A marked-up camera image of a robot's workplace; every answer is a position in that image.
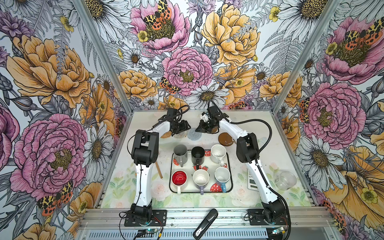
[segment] floral wallpaper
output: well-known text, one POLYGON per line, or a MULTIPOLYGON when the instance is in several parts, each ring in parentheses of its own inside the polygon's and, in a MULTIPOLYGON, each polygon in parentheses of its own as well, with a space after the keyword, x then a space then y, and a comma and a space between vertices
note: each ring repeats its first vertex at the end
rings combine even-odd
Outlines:
MULTIPOLYGON (((327 0, 85 2, 133 109, 205 109, 209 100, 222 109, 266 109, 327 0)), ((340 8, 332 26, 348 10, 340 8)), ((84 28, 73 5, 65 16, 84 28)), ((302 77, 290 106, 301 99, 301 84, 302 77)))
POLYGON ((298 102, 288 95, 276 116, 343 239, 382 240, 382 2, 344 0, 337 13, 342 17, 330 21, 290 91, 301 92, 298 102))
POLYGON ((71 6, 0 0, 2 239, 76 238, 127 120, 71 6))

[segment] black mug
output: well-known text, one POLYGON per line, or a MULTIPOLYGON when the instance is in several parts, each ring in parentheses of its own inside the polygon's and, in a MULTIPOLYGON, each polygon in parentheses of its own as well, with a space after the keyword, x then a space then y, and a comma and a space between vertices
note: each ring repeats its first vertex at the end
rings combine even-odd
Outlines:
POLYGON ((196 170, 200 169, 200 165, 204 163, 205 150, 202 147, 194 147, 191 151, 192 163, 196 165, 196 170))

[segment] red strawberry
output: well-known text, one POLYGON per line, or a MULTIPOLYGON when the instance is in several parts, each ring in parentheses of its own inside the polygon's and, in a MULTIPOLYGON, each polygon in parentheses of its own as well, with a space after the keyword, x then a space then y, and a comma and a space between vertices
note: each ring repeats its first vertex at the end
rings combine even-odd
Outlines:
POLYGON ((217 183, 215 183, 214 185, 212 185, 210 191, 211 192, 222 192, 223 190, 221 189, 221 187, 217 183))

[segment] brown coaster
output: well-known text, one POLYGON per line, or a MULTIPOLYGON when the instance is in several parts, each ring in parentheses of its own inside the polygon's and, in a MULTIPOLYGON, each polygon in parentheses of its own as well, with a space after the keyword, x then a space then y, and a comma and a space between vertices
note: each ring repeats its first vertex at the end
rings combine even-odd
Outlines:
POLYGON ((166 133, 164 133, 161 138, 169 138, 170 136, 172 135, 172 132, 171 131, 168 131, 166 133))
POLYGON ((221 145, 228 147, 231 146, 235 141, 228 133, 224 132, 218 136, 218 142, 221 145))

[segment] table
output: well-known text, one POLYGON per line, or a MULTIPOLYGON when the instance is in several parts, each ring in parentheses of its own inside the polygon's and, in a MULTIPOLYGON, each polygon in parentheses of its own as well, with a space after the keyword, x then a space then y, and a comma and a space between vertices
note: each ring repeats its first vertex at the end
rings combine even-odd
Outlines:
MULTIPOLYGON (((197 127, 200 121, 201 110, 190 110, 183 114, 192 128, 197 127)), ((134 112, 132 121, 124 139, 123 147, 115 164, 112 177, 108 183, 106 193, 101 203, 101 208, 130 208, 135 198, 136 191, 136 170, 133 160, 127 151, 128 139, 138 129, 149 129, 157 122, 165 111, 139 111, 134 112)), ((247 119, 259 118, 271 125, 272 138, 270 143, 260 154, 260 161, 272 187, 280 193, 290 207, 311 206, 307 193, 295 171, 292 161, 288 155, 285 145, 278 133, 277 127, 269 111, 224 111, 232 121, 244 121, 247 119), (282 191, 275 187, 274 176, 279 171, 288 170, 297 178, 297 184, 282 191)), ((261 122, 248 122, 239 125, 242 129, 253 132, 258 138, 259 147, 266 141, 269 131, 261 122)), ((219 134, 203 134, 197 141, 185 137, 176 139, 169 137, 159 140, 159 156, 157 163, 161 169, 163 179, 160 179, 156 166, 152 170, 152 207, 153 208, 190 208, 190 207, 261 207, 260 194, 247 187, 248 171, 245 164, 236 157, 236 144, 226 147, 233 179, 233 189, 229 193, 207 193, 181 194, 172 193, 169 189, 170 166, 173 148, 178 144, 184 144, 188 149, 194 146, 201 146, 204 149, 211 149, 218 144, 219 134)), ((132 149, 133 139, 129 142, 129 149, 132 149)))

